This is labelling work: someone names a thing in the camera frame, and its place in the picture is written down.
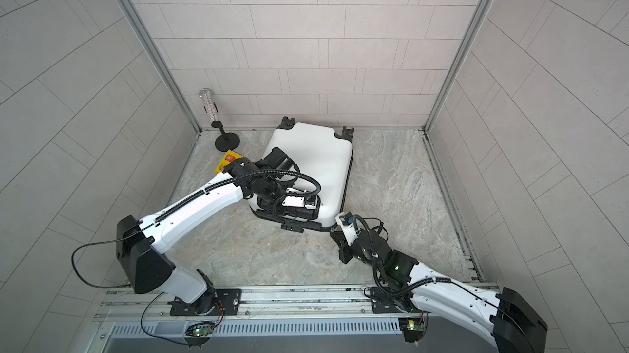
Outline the white hard-shell suitcase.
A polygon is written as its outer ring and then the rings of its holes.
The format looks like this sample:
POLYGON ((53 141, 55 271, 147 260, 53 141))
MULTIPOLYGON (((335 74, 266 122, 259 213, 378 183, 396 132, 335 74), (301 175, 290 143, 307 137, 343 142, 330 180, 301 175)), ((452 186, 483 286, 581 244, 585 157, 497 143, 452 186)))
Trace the white hard-shell suitcase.
POLYGON ((305 230, 329 232, 335 216, 344 206, 347 181, 352 168, 354 130, 334 129, 298 123, 284 117, 274 131, 262 161, 272 169, 298 171, 315 179, 321 191, 315 201, 303 200, 289 205, 286 198, 277 207, 283 218, 280 227, 302 233, 305 230))

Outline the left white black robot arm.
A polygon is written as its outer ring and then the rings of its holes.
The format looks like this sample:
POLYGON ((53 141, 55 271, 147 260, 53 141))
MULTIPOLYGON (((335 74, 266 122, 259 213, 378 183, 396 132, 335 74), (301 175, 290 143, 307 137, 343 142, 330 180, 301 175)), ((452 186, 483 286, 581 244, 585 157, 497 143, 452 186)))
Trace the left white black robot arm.
POLYGON ((117 225, 116 258, 130 286, 137 294, 160 291, 206 313, 215 305, 217 294, 209 278, 201 271, 177 266, 166 253, 181 238, 214 214, 257 196, 270 203, 278 222, 278 213, 286 198, 298 205, 319 204, 321 184, 298 170, 285 166, 288 155, 274 148, 265 159, 253 162, 235 158, 205 186, 152 215, 137 220, 128 216, 117 225))

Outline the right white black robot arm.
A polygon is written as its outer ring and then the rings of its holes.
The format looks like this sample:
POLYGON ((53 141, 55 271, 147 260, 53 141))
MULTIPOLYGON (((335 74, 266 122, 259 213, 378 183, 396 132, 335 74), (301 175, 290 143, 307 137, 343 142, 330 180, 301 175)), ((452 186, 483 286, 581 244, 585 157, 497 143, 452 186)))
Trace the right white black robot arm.
POLYGON ((522 295, 465 284, 393 250, 375 229, 341 225, 330 232, 339 259, 357 259, 372 269, 368 297, 406 313, 439 315, 494 346, 499 352, 545 351, 548 325, 522 295))

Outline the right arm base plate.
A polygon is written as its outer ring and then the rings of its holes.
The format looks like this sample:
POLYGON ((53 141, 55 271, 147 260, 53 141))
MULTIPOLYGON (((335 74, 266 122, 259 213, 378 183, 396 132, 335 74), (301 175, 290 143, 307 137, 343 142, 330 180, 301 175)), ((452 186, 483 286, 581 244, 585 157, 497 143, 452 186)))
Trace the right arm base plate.
POLYGON ((363 294, 370 300, 375 314, 422 314, 422 310, 412 302, 413 293, 393 297, 382 292, 378 287, 367 287, 363 294))

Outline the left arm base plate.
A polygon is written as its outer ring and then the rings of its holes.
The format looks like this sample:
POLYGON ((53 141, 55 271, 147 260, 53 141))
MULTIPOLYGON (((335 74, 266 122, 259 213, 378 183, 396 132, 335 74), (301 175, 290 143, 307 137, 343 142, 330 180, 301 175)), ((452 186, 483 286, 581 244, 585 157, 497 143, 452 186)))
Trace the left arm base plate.
POLYGON ((218 288, 210 293, 204 293, 196 302, 188 304, 176 297, 168 302, 170 316, 227 316, 237 315, 242 289, 218 288))

